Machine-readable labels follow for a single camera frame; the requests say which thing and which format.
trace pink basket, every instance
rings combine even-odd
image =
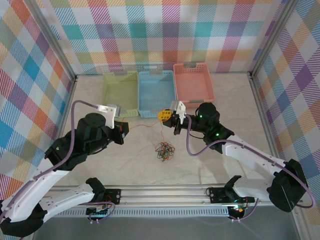
[[[195,67],[176,63],[173,72],[177,99],[187,108],[197,108],[201,103],[215,100],[214,85],[206,63],[197,63]]]

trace plastic basket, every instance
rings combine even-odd
[[[136,117],[138,113],[138,73],[108,72],[103,75],[102,104],[117,104],[120,117]]]
[[[142,118],[156,118],[173,100],[177,100],[173,71],[139,72],[138,110]]]
[[[208,65],[197,63],[186,67],[183,63],[173,65],[176,96],[187,108],[197,108],[201,103],[215,100],[214,86]]]

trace blue basket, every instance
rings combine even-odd
[[[142,118],[156,118],[174,100],[177,100],[177,94],[173,71],[139,72],[138,111]]]

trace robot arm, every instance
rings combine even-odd
[[[1,202],[0,213],[4,214],[4,220],[1,220],[0,227],[4,234],[25,237],[66,209],[83,203],[106,201],[105,195],[110,193],[106,193],[103,184],[96,178],[90,178],[81,186],[61,195],[43,198],[56,182],[72,171],[76,165],[84,162],[89,155],[105,149],[111,142],[120,145],[124,143],[129,125],[127,122],[115,121],[115,116],[119,112],[118,107],[98,106],[98,110],[103,112],[103,115],[89,113],[79,120],[74,130],[74,147],[66,162],[57,169],[36,177],[63,161],[70,149],[71,131],[53,142],[30,182],[26,182],[12,196]],[[10,205],[13,197],[15,197],[14,203]]]
[[[279,209],[291,212],[305,194],[305,188],[287,173],[294,174],[308,187],[299,162],[294,159],[284,162],[243,141],[219,122],[220,114],[212,103],[202,103],[195,115],[186,115],[186,108],[181,101],[172,102],[170,110],[173,113],[163,124],[174,127],[174,135],[180,134],[181,129],[187,129],[188,134],[189,131],[202,133],[207,148],[237,159],[263,177],[260,180],[234,176],[223,189],[209,189],[211,203],[242,203],[247,199],[254,202],[255,197],[261,200],[270,199]],[[204,150],[191,153],[187,135],[187,151],[191,156],[197,156]]]

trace white floor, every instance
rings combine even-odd
[[[269,153],[266,136],[260,121],[255,100],[246,74],[212,74],[220,122],[254,147]],[[82,76],[78,79],[73,100],[92,104],[101,102],[102,77]],[[78,104],[75,110],[76,126],[80,118],[94,112],[88,106]],[[130,127],[151,125],[156,118],[126,118]],[[65,133],[71,128],[70,116]],[[259,176],[237,160],[208,150],[198,157],[191,157],[186,150],[186,130],[174,136],[173,128],[163,127],[165,140],[175,147],[173,159],[162,162],[157,158],[155,146],[162,142],[162,127],[138,126],[124,139],[124,145],[110,144],[107,149],[91,155],[79,164],[57,185],[69,186],[84,183],[97,177],[104,185],[132,184],[215,184],[226,183],[234,175],[248,178]],[[190,149],[195,153],[206,145],[200,139],[191,138]]]

